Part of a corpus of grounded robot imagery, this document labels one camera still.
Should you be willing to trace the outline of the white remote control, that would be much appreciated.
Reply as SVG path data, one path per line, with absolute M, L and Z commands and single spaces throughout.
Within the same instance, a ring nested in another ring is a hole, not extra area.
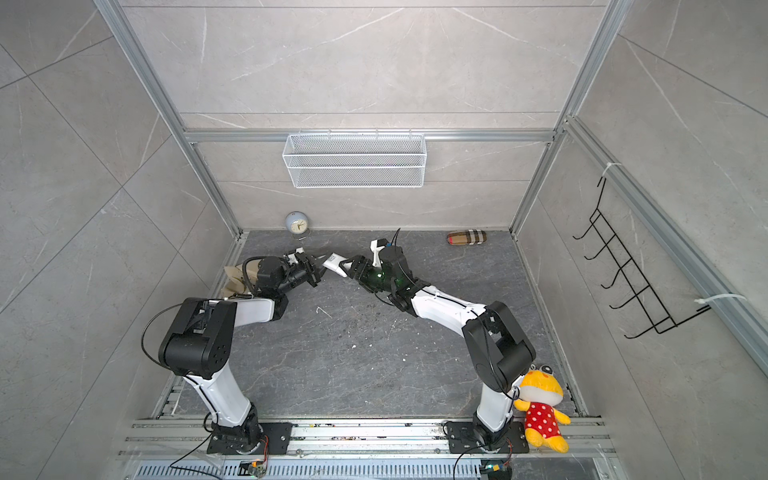
M 350 261 L 336 253 L 331 253 L 327 259 L 323 262 L 323 267 L 333 271 L 334 273 L 338 274 L 339 276 L 343 278 L 348 278 L 348 265 Z

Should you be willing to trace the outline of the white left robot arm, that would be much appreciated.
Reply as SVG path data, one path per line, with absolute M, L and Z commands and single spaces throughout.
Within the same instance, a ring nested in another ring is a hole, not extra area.
M 160 343 L 157 363 L 185 379 L 207 406 L 218 428 L 243 427 L 256 410 L 231 371 L 235 329 L 282 318 L 288 292 L 318 285 L 324 268 L 299 248 L 283 256 L 252 256 L 227 266 L 222 298 L 185 299 Z

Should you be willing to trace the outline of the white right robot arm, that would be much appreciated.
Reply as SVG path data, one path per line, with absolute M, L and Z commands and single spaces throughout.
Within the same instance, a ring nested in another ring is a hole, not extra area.
M 374 240 L 371 252 L 370 258 L 341 260 L 338 271 L 370 293 L 385 293 L 400 311 L 461 336 L 483 383 L 475 424 L 487 434 L 501 432 L 512 418 L 513 391 L 536 359 L 533 344 L 509 307 L 499 301 L 463 300 L 417 278 L 403 249 L 385 239 Z

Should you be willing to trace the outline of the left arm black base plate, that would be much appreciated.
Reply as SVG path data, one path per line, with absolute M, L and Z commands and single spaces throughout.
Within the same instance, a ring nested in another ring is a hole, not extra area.
M 237 427 L 213 425 L 208 454 L 283 455 L 288 450 L 293 424 L 289 422 L 244 424 Z

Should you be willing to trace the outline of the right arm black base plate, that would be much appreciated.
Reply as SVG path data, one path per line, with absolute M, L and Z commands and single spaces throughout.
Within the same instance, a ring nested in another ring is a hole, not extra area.
M 527 454 L 529 444 L 521 422 L 509 421 L 498 432 L 490 432 L 479 420 L 446 421 L 443 433 L 451 453 Z

